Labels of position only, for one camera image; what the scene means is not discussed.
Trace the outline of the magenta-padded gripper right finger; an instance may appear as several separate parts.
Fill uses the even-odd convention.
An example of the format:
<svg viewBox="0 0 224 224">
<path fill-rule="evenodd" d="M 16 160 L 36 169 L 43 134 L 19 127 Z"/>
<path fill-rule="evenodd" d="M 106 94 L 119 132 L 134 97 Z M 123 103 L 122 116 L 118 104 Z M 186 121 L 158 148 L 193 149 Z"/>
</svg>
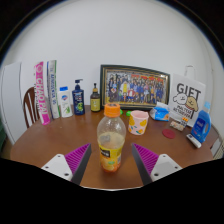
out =
<svg viewBox="0 0 224 224">
<path fill-rule="evenodd" d="M 157 181 L 182 169 L 167 154 L 158 155 L 136 143 L 132 144 L 132 154 L 143 185 Z"/>
</svg>

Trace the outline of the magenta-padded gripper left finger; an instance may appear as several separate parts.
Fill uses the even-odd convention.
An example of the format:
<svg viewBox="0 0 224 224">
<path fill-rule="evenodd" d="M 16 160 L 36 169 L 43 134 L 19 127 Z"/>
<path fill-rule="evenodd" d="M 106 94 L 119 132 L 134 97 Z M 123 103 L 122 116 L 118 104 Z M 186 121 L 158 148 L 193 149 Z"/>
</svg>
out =
<svg viewBox="0 0 224 224">
<path fill-rule="evenodd" d="M 87 143 L 66 155 L 56 154 L 42 169 L 79 185 L 91 155 L 91 144 Z"/>
</svg>

